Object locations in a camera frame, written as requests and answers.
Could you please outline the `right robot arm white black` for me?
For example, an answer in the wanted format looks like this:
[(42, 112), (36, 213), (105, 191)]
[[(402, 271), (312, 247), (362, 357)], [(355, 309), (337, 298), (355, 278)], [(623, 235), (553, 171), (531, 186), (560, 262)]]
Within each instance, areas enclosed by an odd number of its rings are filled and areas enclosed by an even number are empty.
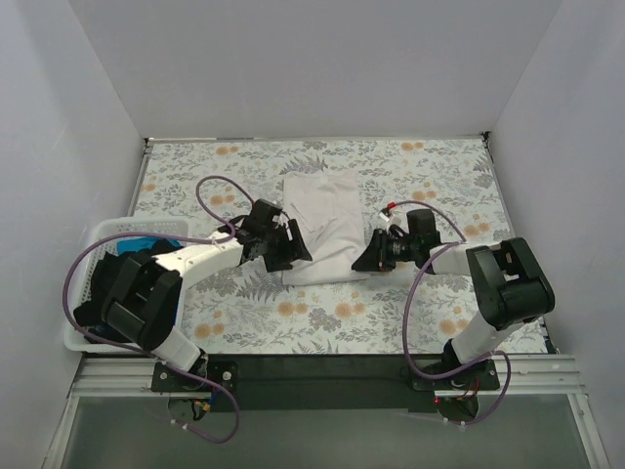
[[(470, 244), (450, 217), (425, 202), (406, 213), (404, 230), (391, 222), (391, 216), (396, 208), (409, 203), (392, 202), (380, 211), (387, 226), (373, 232), (352, 270), (385, 273), (399, 263), (418, 268), (402, 315), (402, 350), (414, 375), (430, 381), (447, 380), (495, 356), (514, 331), (552, 312), (556, 297), (524, 238)], [(408, 340), (412, 301), (426, 275), (467, 277), (479, 310), (466, 328), (445, 344), (438, 367), (430, 371), (416, 365)]]

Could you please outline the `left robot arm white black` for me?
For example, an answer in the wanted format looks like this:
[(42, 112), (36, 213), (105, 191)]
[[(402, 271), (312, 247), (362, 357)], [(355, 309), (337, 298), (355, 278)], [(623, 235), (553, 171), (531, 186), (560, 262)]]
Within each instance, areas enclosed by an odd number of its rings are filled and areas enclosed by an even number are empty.
[(182, 333), (177, 320), (189, 288), (257, 258), (270, 273), (313, 259), (297, 221), (282, 222), (282, 214), (277, 205), (258, 199), (248, 214), (206, 239), (188, 240), (171, 253), (130, 255), (105, 297), (104, 323), (142, 351), (182, 371), (191, 370), (201, 350)]

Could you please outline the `white t shirt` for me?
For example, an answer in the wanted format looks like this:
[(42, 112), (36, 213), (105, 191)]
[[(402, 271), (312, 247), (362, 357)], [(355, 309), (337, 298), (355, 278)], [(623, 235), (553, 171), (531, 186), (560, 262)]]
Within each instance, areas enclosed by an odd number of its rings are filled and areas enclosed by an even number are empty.
[(353, 170), (290, 172), (283, 181), (283, 207), (297, 221), (312, 261), (295, 261), (282, 275), (290, 286), (358, 281), (352, 270), (365, 250), (357, 174)]

